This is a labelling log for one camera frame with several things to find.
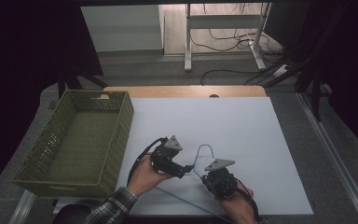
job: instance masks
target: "plaid shirt sleeve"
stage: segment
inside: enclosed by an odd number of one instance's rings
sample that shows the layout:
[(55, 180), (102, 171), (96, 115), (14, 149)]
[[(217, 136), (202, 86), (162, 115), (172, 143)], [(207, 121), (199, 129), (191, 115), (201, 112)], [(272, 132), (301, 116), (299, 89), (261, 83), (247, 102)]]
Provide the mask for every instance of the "plaid shirt sleeve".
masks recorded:
[(89, 214), (84, 224), (119, 224), (129, 214), (137, 197), (129, 189), (121, 187), (103, 205)]

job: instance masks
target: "person's left hand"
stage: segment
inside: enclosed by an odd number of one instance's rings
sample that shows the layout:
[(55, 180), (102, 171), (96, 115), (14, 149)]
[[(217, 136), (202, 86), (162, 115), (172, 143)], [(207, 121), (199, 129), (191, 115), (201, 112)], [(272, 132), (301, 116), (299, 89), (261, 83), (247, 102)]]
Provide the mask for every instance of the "person's left hand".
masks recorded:
[(133, 172), (127, 188), (137, 197), (153, 189), (161, 181), (171, 178), (171, 175), (158, 173), (153, 170), (150, 154), (145, 155)]

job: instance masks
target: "green plastic basket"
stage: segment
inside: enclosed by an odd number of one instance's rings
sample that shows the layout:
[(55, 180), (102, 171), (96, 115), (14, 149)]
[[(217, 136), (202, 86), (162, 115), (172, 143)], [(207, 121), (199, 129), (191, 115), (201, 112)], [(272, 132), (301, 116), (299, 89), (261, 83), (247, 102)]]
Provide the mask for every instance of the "green plastic basket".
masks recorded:
[(41, 196), (111, 196), (133, 112), (126, 91), (66, 91), (13, 183)]

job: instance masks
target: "person's right hand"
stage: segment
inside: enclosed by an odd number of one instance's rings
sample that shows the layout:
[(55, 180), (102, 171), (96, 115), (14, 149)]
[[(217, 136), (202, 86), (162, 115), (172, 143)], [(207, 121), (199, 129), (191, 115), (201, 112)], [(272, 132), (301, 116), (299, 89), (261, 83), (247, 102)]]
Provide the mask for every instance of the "person's right hand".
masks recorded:
[[(237, 181), (237, 187), (245, 192), (249, 192), (253, 198), (254, 192), (251, 189), (245, 189), (245, 187)], [(225, 200), (216, 199), (222, 205), (226, 214), (236, 224), (255, 224), (255, 213), (252, 206), (246, 201), (245, 197), (235, 191), (229, 198)]]

